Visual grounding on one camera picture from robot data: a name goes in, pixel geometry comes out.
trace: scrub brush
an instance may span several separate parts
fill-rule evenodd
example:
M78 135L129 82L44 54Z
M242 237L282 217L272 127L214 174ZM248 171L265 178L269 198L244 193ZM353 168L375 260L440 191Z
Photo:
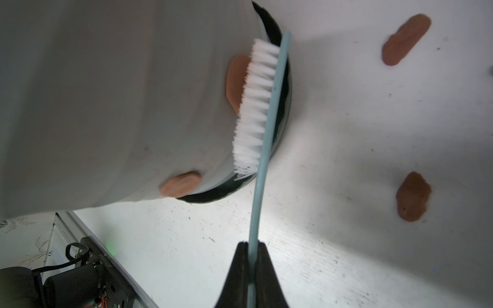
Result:
M290 32L283 34L280 47L255 39L233 140L237 179L257 173L248 238L248 308L255 307L260 209L290 40Z

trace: metal frame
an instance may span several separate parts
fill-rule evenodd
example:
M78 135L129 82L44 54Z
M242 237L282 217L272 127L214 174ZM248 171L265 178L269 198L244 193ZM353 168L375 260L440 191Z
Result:
M106 255L110 255L105 246L91 232L91 230L79 219L73 211L57 212L57 218L64 227L64 231L72 236L75 241L80 242L81 238L90 237L96 243L99 249ZM134 308L159 308L150 296L141 288L141 286L132 278L132 276L124 269L124 267L116 260L111 259L111 264L122 274L131 287L135 290L137 298L134 301Z

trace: brown clay blob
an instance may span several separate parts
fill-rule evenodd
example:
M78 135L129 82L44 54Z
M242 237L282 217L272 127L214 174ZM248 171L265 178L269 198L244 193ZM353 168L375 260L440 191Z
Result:
M188 172L175 176L161 189L163 197L181 198L191 194L202 182L202 176L196 172Z
M226 73L226 98L236 114L240 113L242 103L243 85L250 57L240 54L231 60Z
M382 48L382 60L393 66L399 63L416 45L431 26L431 19L418 14L409 18L395 34L392 34Z
M430 185L421 174L413 171L407 175L397 191L397 212L406 221L418 220L426 212L431 194Z

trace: light blue brush handle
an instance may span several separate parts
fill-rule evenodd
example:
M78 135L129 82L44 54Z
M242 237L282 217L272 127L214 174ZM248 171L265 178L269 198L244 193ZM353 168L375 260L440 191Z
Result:
M291 32L286 31L282 35L281 50L279 51L276 74L274 76L274 86L272 88L269 111L267 112L267 122L265 124L265 134L258 164L257 180L255 182L255 193L253 194L253 207L251 209L250 236L248 237L248 262L250 266L250 281L248 284L247 307L255 308L255 264L258 255L258 225L260 223L260 210L262 208L262 198L264 196L265 178L267 176L267 166L271 154L272 139L274 137L274 127L281 96L282 81L284 70L286 69L287 51L291 41Z

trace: white bristles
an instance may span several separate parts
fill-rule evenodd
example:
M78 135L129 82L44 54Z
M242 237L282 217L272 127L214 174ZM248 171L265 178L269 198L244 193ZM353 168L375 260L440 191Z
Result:
M258 170L279 50L274 44L254 40L233 140L234 172L238 179Z

